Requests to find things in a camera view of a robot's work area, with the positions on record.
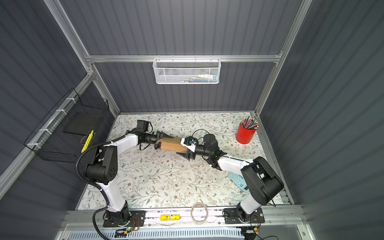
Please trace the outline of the brown cardboard box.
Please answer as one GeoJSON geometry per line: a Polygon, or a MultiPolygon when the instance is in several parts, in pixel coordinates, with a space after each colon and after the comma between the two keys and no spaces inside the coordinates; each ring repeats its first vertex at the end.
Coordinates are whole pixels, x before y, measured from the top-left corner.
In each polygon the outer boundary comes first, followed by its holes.
{"type": "Polygon", "coordinates": [[[159,141],[160,149],[167,151],[174,151],[180,153],[186,153],[188,148],[181,144],[182,139],[180,137],[163,138],[159,141]]]}

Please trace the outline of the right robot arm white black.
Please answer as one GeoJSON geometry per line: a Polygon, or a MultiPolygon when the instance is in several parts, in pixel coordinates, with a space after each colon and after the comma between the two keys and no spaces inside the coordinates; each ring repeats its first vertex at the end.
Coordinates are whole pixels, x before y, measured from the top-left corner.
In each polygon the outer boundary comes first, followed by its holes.
{"type": "Polygon", "coordinates": [[[194,136],[182,138],[181,145],[187,148],[185,153],[179,153],[184,158],[189,160],[202,156],[212,168],[244,178],[249,194],[238,204],[239,216],[248,217],[266,206],[284,188],[283,181],[265,158],[245,160],[232,157],[220,150],[213,134],[206,134],[201,144],[194,136]]]}

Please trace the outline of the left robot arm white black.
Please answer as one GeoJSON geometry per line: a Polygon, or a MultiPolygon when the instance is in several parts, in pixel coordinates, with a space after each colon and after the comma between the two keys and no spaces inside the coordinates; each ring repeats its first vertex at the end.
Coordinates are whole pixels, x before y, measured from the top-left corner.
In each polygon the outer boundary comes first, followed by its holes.
{"type": "Polygon", "coordinates": [[[110,213],[121,213],[128,208],[115,180],[118,173],[118,156],[130,148],[139,146],[143,151],[155,145],[168,135],[158,131],[149,132],[151,122],[138,120],[137,126],[114,140],[96,144],[84,150],[79,163],[86,165],[81,173],[89,185],[96,187],[106,200],[106,210],[110,213]]]}

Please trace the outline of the red metal pencil cup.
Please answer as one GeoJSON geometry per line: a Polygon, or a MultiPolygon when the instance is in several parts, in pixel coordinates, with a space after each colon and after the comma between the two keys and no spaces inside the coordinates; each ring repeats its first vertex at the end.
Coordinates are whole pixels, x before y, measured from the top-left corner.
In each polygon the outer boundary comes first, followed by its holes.
{"type": "Polygon", "coordinates": [[[247,145],[251,142],[253,136],[256,133],[256,129],[247,130],[241,124],[239,124],[238,131],[236,133],[236,140],[238,143],[247,145]]]}

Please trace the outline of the teal calculator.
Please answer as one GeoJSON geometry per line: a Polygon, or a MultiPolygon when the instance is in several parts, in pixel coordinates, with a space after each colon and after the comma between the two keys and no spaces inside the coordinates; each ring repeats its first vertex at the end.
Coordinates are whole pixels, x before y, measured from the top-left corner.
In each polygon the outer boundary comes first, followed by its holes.
{"type": "Polygon", "coordinates": [[[230,172],[230,173],[228,174],[228,177],[229,177],[230,180],[232,180],[232,181],[235,183],[235,185],[238,186],[243,192],[249,192],[248,186],[247,186],[246,181],[245,181],[245,179],[243,178],[243,176],[230,172]]]}

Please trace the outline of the bundle of coloured pencils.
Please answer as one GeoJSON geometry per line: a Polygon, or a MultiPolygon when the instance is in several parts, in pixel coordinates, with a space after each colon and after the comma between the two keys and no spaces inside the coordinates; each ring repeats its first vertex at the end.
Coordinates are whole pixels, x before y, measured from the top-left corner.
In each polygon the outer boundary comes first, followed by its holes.
{"type": "Polygon", "coordinates": [[[248,116],[246,118],[242,118],[240,122],[240,126],[245,130],[253,131],[259,127],[259,123],[257,120],[253,119],[251,116],[248,116]]]}

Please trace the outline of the yellow striped tool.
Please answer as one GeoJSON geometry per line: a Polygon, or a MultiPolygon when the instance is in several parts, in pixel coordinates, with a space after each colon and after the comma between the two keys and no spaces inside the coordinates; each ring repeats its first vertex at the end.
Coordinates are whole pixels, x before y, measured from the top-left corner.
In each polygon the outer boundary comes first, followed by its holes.
{"type": "Polygon", "coordinates": [[[84,146],[83,146],[83,148],[82,148],[82,150],[81,150],[81,153],[85,152],[85,151],[88,149],[90,143],[92,142],[94,133],[95,133],[94,130],[92,130],[92,131],[89,133],[89,135],[88,135],[88,137],[87,137],[87,139],[86,139],[86,142],[84,143],[84,146]]]}

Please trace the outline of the black foam pad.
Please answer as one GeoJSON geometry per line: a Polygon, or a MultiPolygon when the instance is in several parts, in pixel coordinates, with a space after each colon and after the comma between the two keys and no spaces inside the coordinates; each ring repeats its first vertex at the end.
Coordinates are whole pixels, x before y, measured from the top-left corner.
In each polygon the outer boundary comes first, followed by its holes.
{"type": "Polygon", "coordinates": [[[104,117],[87,113],[76,113],[64,126],[63,132],[79,136],[87,136],[92,130],[96,130],[103,123],[104,117]]]}

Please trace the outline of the markers in white basket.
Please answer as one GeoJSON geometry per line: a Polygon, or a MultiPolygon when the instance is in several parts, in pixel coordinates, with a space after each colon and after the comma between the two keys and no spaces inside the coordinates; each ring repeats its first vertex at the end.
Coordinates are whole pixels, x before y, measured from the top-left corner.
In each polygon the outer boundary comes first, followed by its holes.
{"type": "Polygon", "coordinates": [[[202,74],[193,76],[184,76],[179,79],[183,83],[218,83],[219,77],[217,75],[202,74]]]}

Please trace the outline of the clear tape roll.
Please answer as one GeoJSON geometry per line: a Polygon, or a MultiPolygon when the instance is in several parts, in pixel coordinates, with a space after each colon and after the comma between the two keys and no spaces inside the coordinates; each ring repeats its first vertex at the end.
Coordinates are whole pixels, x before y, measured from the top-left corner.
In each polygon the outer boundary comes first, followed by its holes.
{"type": "Polygon", "coordinates": [[[190,217],[197,225],[204,224],[208,220],[209,210],[203,203],[195,203],[190,210],[190,217]]]}

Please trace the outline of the yellow spirit level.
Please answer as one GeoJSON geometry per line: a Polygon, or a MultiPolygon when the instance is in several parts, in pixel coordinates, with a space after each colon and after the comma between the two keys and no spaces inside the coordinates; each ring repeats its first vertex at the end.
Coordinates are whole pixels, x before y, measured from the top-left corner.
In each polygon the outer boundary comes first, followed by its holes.
{"type": "Polygon", "coordinates": [[[179,221],[180,215],[161,215],[161,221],[179,221]]]}

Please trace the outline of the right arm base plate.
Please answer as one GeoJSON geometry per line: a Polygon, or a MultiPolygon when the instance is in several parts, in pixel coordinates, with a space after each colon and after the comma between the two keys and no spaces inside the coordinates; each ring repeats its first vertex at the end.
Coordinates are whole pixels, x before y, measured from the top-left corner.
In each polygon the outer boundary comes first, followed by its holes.
{"type": "Polygon", "coordinates": [[[247,214],[240,205],[237,208],[224,208],[222,215],[226,224],[263,224],[265,218],[262,208],[256,209],[253,213],[247,214]]]}

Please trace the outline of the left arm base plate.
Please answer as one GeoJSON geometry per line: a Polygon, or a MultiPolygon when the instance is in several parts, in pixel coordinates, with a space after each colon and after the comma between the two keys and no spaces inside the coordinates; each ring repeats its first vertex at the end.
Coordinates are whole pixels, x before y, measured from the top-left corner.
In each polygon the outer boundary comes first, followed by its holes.
{"type": "Polygon", "coordinates": [[[144,225],[146,213],[146,211],[129,211],[126,213],[113,213],[110,211],[105,211],[103,215],[103,227],[142,227],[144,225]]]}

